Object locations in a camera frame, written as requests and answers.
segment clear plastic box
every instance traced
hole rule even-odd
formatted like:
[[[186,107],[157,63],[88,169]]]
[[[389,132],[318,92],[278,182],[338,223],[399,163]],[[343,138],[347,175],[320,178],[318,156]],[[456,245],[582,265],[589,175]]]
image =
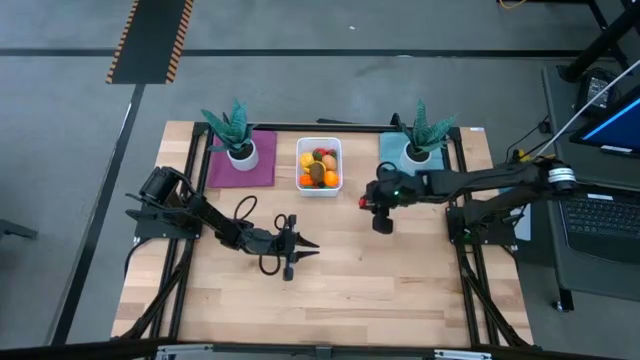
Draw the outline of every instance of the clear plastic box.
[[[338,153],[338,166],[336,171],[338,173],[339,183],[337,188],[324,188],[324,189],[305,189],[300,186],[300,175],[304,174],[304,170],[300,166],[300,154],[306,152],[312,152],[316,148],[335,149]],[[338,196],[340,189],[342,188],[342,145],[337,138],[320,138],[320,137],[307,137],[298,139],[296,144],[296,186],[300,190],[300,195],[310,197],[335,197]]]

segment monitor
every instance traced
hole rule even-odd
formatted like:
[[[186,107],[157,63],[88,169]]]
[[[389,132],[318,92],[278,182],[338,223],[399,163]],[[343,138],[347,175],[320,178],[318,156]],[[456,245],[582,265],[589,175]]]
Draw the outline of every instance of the monitor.
[[[571,141],[620,153],[640,153],[640,85],[605,116],[578,130]]]

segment white pot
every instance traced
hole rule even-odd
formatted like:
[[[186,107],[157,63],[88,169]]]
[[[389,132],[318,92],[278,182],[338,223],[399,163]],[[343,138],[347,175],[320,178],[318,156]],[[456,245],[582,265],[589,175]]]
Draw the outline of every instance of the white pot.
[[[251,140],[251,145],[253,145],[253,152],[251,153],[251,155],[249,155],[249,157],[242,160],[234,159],[227,150],[227,156],[231,161],[231,165],[236,168],[236,170],[249,171],[256,167],[256,165],[258,165],[258,160],[260,159],[260,157],[258,156],[258,148],[256,147],[256,144],[253,142],[253,140]]]
[[[424,170],[426,164],[431,160],[431,153],[429,153],[429,157],[425,161],[415,161],[409,157],[407,154],[407,147],[410,142],[407,142],[402,150],[402,154],[400,154],[400,170],[403,170],[409,175],[414,175],[416,170]]]

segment white cable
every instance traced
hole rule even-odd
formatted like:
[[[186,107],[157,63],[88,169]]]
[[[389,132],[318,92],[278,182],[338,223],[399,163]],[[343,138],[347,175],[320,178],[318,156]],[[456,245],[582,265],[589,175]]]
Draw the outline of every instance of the white cable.
[[[571,125],[571,123],[573,123],[579,116],[580,114],[582,114],[588,107],[589,105],[593,104],[594,101],[596,101],[597,98],[599,98],[602,94],[604,94],[607,90],[609,90],[613,85],[615,85],[618,80],[622,79],[623,77],[625,77],[629,72],[631,72],[631,70],[633,70],[636,66],[638,66],[638,64],[640,64],[640,60],[636,61],[635,64],[631,65],[630,68],[628,68],[627,70],[625,70],[625,72],[623,72],[622,74],[620,74],[620,76],[618,76],[617,78],[615,78],[615,80],[613,80],[609,85],[607,85],[607,87],[605,87],[604,89],[602,89],[602,91],[600,91],[598,93],[598,95],[596,95],[593,99],[591,99],[591,101],[589,101],[585,106],[582,107],[582,109],[580,109],[572,118],[571,120],[569,120],[569,122],[562,128],[560,129],[560,131],[558,131],[558,133],[551,138],[551,140],[549,140],[549,142],[542,147],[542,149],[540,149],[540,151],[538,151],[538,153],[536,154],[536,157],[540,156],[540,154],[542,154],[545,150],[547,150],[547,148],[549,146],[551,146],[551,144],[553,144],[556,140],[558,140],[558,138],[560,137],[560,135],[562,135],[562,133],[567,130],[567,128],[569,127],[569,125]]]

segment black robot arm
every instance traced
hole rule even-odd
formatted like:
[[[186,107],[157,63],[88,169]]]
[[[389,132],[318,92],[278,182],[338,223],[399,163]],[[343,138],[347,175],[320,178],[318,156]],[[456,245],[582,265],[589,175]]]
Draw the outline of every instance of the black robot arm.
[[[179,192],[180,183],[183,184],[183,191]],[[294,263],[318,253],[317,251],[295,251],[296,245],[318,248],[318,245],[294,231],[295,215],[288,217],[279,215],[276,218],[276,227],[280,230],[276,235],[254,227],[253,223],[244,218],[236,219],[234,216],[234,219],[229,219],[211,206],[206,197],[198,194],[184,174],[170,167],[156,167],[140,189],[139,195],[138,197],[127,194],[154,208],[152,216],[158,217],[160,221],[178,228],[192,228],[194,224],[202,223],[212,228],[220,243],[229,249],[242,250],[250,255],[274,256],[278,258],[278,264],[280,264],[280,257],[284,257],[285,281],[293,279]],[[249,199],[257,202],[255,196],[245,198],[245,200]],[[137,211],[128,211],[128,214],[136,220],[144,216]],[[279,218],[284,220],[282,225],[277,224]],[[274,275],[278,269],[279,265],[273,273],[264,270],[263,273]]]
[[[378,166],[378,179],[367,184],[359,204],[374,214],[373,228],[383,234],[393,231],[393,222],[388,216],[389,210],[397,206],[440,204],[476,191],[513,188],[487,201],[466,202],[464,225],[474,226],[498,212],[511,211],[540,199],[569,196],[577,187],[573,170],[561,161],[548,158],[467,173],[425,170],[414,176],[386,164]]]

